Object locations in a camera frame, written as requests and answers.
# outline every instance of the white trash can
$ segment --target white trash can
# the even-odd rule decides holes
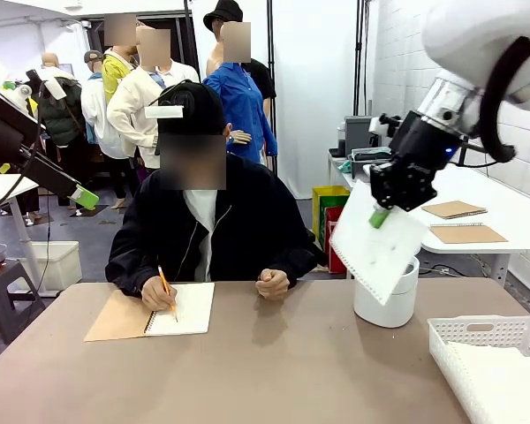
[[[395,329],[405,325],[414,315],[420,263],[412,258],[408,268],[385,306],[359,282],[355,282],[353,310],[360,318],[380,327]]]
[[[35,288],[40,283],[40,279],[47,263],[47,242],[32,241],[35,257],[39,268],[39,279],[34,282]],[[19,258],[27,274],[31,276],[31,270],[27,263],[27,258]],[[46,290],[64,290],[70,285],[82,279],[82,269],[80,268],[79,242],[78,241],[50,241],[49,242],[49,263],[43,277],[42,287]],[[23,280],[16,281],[20,289],[26,289],[27,285],[22,284]]]

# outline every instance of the brown table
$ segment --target brown table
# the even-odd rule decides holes
[[[83,343],[112,290],[72,286],[0,356],[0,424],[468,424],[426,319],[527,314],[484,278],[421,279],[402,329],[356,317],[352,281],[221,283],[208,334]]]

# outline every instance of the pencil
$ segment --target pencil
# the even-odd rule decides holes
[[[161,269],[161,266],[159,266],[158,268],[159,268],[159,276],[163,280],[163,288],[165,289],[165,292],[167,293],[167,295],[170,295],[169,283],[167,283],[167,280],[165,279],[165,275],[163,273],[163,270]],[[178,322],[177,308],[175,307],[175,305],[171,305],[170,310],[175,315],[175,321]]]

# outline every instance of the baseball cap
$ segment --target baseball cap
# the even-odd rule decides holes
[[[102,60],[102,53],[98,50],[89,50],[85,53],[85,64],[88,62],[98,62]]]
[[[220,97],[213,88],[190,80],[166,88],[158,99],[159,106],[182,106],[182,117],[158,118],[158,147],[199,150],[222,137],[226,126]]]

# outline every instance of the gray stool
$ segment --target gray stool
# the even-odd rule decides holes
[[[28,293],[9,293],[8,285],[23,278],[29,287]],[[17,312],[14,300],[31,301],[32,303]],[[0,268],[0,333],[5,343],[11,343],[21,333],[26,325],[37,317],[45,305],[37,294],[29,275],[18,261],[6,260]]]

